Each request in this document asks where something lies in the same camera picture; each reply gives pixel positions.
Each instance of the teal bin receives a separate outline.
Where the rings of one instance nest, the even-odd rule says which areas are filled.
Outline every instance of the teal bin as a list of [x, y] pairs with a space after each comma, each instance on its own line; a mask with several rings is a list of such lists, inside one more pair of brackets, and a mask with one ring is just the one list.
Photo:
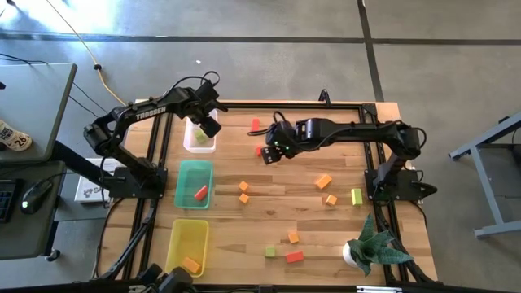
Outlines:
[[[179, 167], [176, 194], [173, 204], [178, 208], [207, 209], [213, 190], [213, 163], [207, 160], [183, 160]], [[206, 197], [198, 201], [194, 195], [208, 187]]]

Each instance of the green block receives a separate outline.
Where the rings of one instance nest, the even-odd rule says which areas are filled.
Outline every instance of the green block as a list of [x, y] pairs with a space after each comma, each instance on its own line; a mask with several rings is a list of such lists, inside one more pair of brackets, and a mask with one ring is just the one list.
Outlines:
[[197, 129], [196, 131], [194, 131], [194, 135], [195, 139], [197, 139], [199, 143], [205, 143], [208, 140], [208, 137], [206, 136], [206, 134], [204, 134], [203, 130], [201, 129]]
[[275, 247], [266, 248], [266, 257], [275, 257]]
[[351, 189], [351, 198], [352, 198], [352, 205], [361, 205], [361, 189], [355, 188]]

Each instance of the potted plant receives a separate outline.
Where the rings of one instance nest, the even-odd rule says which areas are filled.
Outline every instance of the potted plant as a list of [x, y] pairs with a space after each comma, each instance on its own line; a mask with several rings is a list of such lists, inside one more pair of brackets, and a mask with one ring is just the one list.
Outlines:
[[358, 239], [349, 240], [344, 245], [344, 260], [362, 269], [366, 277], [371, 272], [371, 263], [394, 265], [412, 260], [412, 256], [387, 246], [393, 239], [389, 231], [374, 232], [373, 217], [369, 214]]

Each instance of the gray floor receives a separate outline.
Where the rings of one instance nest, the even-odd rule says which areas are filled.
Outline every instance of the gray floor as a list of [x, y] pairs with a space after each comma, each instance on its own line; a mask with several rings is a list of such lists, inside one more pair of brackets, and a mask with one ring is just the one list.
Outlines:
[[[53, 2], [81, 33], [362, 36], [354, 0]], [[18, 3], [18, 11], [5, 8], [0, 16], [1, 30], [69, 32], [45, 2]], [[373, 37], [521, 37], [521, 2], [515, 0], [366, 0], [366, 7]], [[161, 94], [176, 79], [209, 69], [221, 74], [218, 91], [223, 98], [314, 100], [326, 87], [335, 101], [374, 101], [362, 44], [89, 45], [112, 88], [129, 101]], [[426, 182], [439, 188], [425, 201], [424, 209], [439, 279], [450, 285], [521, 291], [521, 233], [475, 239], [474, 228], [493, 223], [491, 212], [473, 162], [469, 158], [452, 162], [447, 156], [502, 117], [521, 111], [520, 49], [374, 47], [385, 100], [398, 102], [402, 119], [428, 133], [427, 144], [414, 165], [425, 170]], [[103, 107], [117, 105], [99, 83], [79, 42], [0, 40], [0, 51], [26, 59], [77, 63], [76, 83]], [[72, 96], [101, 114], [81, 93], [74, 90]], [[82, 155], [92, 155], [81, 136], [83, 126], [92, 119], [91, 114], [69, 103], [59, 139]], [[63, 257], [52, 264], [40, 258], [0, 262], [0, 287], [88, 279], [100, 227], [100, 221], [61, 225], [55, 246]]]

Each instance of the wooden tabletop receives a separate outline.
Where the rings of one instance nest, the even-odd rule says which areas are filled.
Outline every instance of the wooden tabletop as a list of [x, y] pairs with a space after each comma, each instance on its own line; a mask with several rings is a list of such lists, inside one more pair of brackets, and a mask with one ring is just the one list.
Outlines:
[[[377, 103], [380, 121], [400, 118], [396, 103]], [[160, 201], [151, 245], [150, 263], [165, 266], [172, 223], [178, 218], [209, 222], [210, 236], [206, 268], [196, 283], [206, 284], [280, 284], [280, 285], [383, 285], [383, 268], [373, 265], [367, 278], [361, 270], [344, 263], [342, 247], [357, 238], [363, 221], [373, 208], [367, 200], [363, 172], [366, 160], [362, 143], [336, 143], [320, 151], [283, 158], [266, 166], [256, 157], [255, 147], [265, 137], [248, 137], [253, 118], [263, 129], [273, 122], [273, 109], [230, 109], [219, 112], [222, 125], [217, 149], [212, 154], [191, 154], [182, 145], [185, 121], [174, 118], [166, 168], [167, 191]], [[335, 122], [358, 122], [352, 110], [282, 111], [289, 121], [311, 117]], [[165, 119], [160, 133], [163, 133]], [[146, 156], [152, 119], [132, 125], [125, 147], [137, 156]], [[157, 142], [155, 162], [159, 157]], [[387, 157], [390, 151], [386, 148]], [[178, 168], [183, 160], [211, 160], [214, 164], [214, 191], [208, 210], [183, 210], [173, 206]], [[333, 180], [318, 190], [315, 180], [322, 174]], [[238, 184], [250, 184], [247, 205], [239, 202]], [[364, 204], [351, 205], [352, 188], [362, 188]], [[326, 195], [337, 196], [332, 208], [323, 204]], [[122, 253], [129, 241], [136, 200], [127, 199], [117, 207], [108, 222], [103, 240], [100, 272]], [[427, 231], [419, 210], [408, 202], [396, 202], [402, 242], [424, 273], [436, 279]], [[287, 233], [297, 230], [300, 241], [290, 244]], [[277, 256], [265, 258], [265, 248], [275, 246]], [[302, 250], [305, 260], [287, 264], [284, 255]], [[142, 246], [136, 250], [133, 274], [138, 270]]]

